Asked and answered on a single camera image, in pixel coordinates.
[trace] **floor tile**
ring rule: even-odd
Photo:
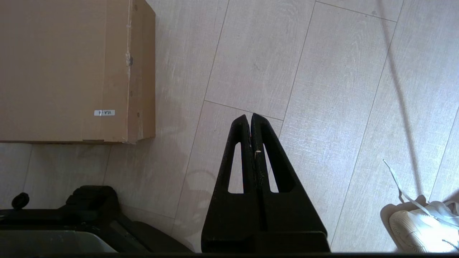
[[[316,3],[280,142],[333,238],[395,23]]]
[[[244,114],[250,122],[252,114],[249,112],[204,102],[172,231],[172,237],[195,252],[201,251],[201,231],[231,123]],[[272,118],[268,120],[278,134],[282,121]],[[232,175],[242,175],[241,169],[240,161],[234,163]]]
[[[332,6],[397,21],[403,0],[320,0]]]
[[[24,192],[27,208],[58,208],[83,185],[102,185],[108,145],[33,145]]]
[[[156,138],[113,146],[122,204],[174,217],[227,1],[149,1],[156,12]]]
[[[446,145],[437,179],[430,196],[431,201],[454,200],[459,202],[459,117],[456,115],[453,129]]]
[[[11,209],[24,190],[31,149],[30,144],[0,143],[0,209]]]
[[[132,221],[140,221],[147,223],[150,226],[171,235],[172,226],[174,225],[174,219],[166,216],[158,215],[148,211],[136,209],[126,205],[121,205],[121,210]]]
[[[383,158],[406,193],[429,199],[459,103],[458,12],[457,1],[405,0],[333,251],[395,249],[381,210],[400,200]]]
[[[284,119],[313,1],[231,1],[206,100]]]

